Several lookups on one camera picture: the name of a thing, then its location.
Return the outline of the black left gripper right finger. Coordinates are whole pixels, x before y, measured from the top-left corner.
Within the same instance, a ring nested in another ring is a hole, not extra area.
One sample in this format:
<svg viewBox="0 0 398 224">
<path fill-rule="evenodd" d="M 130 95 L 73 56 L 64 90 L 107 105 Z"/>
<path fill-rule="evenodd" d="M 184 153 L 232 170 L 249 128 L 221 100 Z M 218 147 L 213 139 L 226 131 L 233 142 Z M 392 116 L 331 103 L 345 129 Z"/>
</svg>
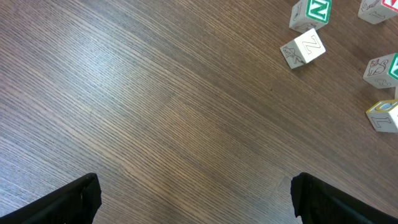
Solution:
<svg viewBox="0 0 398 224">
<path fill-rule="evenodd" d="M 397 218 L 306 172 L 292 179 L 290 194 L 303 224 L 397 224 Z"/>
</svg>

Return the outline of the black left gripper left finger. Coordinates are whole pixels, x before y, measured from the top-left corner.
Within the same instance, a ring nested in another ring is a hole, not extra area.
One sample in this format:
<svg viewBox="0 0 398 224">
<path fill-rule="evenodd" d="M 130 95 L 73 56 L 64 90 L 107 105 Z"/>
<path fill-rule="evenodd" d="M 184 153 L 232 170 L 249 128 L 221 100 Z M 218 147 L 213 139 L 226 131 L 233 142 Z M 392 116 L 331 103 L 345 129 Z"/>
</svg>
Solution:
<svg viewBox="0 0 398 224">
<path fill-rule="evenodd" d="M 101 204 L 98 176 L 89 173 L 1 217 L 1 223 L 92 224 Z"/>
</svg>

